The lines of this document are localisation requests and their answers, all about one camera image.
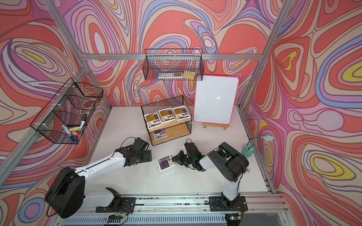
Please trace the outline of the purple coffee bag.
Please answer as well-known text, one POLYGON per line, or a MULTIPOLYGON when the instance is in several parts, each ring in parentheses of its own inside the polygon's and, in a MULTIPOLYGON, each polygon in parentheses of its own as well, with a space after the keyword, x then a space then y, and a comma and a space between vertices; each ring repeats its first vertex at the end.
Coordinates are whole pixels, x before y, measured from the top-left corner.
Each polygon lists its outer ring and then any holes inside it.
POLYGON ((167 133, 166 133, 165 129, 160 129, 160 130, 154 131, 153 136, 154 136, 154 140, 157 141, 157 140, 167 138, 167 133))
POLYGON ((174 166, 176 166, 176 163, 172 160, 174 157, 173 154, 169 154, 167 156, 164 156, 158 160, 156 160, 156 166, 159 172, 164 172, 165 170, 168 170, 174 166))

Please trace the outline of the yellow coffee bag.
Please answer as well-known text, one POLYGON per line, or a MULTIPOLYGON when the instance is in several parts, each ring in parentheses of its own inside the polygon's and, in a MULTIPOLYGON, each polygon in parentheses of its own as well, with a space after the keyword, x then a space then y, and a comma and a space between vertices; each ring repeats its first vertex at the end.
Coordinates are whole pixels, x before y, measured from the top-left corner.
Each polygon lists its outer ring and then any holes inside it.
POLYGON ((191 118, 191 116, 190 116, 189 112, 187 111, 185 105, 172 108, 172 110, 175 113, 175 118, 176 118, 177 121, 181 121, 181 120, 184 120, 184 119, 190 119, 191 118))
POLYGON ((176 121, 171 107, 158 110, 158 113, 163 124, 176 121))
POLYGON ((150 114, 145 114, 144 119, 146 120, 146 126, 149 131, 163 125, 163 122, 160 119, 157 111, 150 114))

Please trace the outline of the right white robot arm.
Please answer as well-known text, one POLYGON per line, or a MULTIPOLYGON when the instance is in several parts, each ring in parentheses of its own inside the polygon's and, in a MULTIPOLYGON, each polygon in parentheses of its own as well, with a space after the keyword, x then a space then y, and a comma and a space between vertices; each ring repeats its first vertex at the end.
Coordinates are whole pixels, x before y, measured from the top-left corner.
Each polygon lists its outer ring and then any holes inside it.
POLYGON ((239 186, 249 161, 228 143, 223 142, 209 153, 202 154, 194 142, 186 142, 183 149, 171 160, 200 172, 212 167, 219 170, 224 177, 224 187, 219 196, 211 196, 205 201, 210 211, 237 211, 242 214, 248 210, 245 197, 239 193, 239 186))

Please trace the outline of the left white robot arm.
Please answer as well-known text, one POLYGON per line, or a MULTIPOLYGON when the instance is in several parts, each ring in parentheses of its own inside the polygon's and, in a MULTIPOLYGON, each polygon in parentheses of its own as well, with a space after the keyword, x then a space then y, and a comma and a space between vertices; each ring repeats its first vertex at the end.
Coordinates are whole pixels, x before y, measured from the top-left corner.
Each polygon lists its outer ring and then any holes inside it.
POLYGON ((134 143, 121 146, 111 155, 89 165, 72 169, 63 168, 45 195, 49 209, 61 218, 68 218, 79 210, 96 209, 101 212, 132 212, 131 205, 124 201, 113 188, 89 190, 88 187, 110 172, 123 167, 130 167, 152 160, 148 142, 140 137, 134 143))

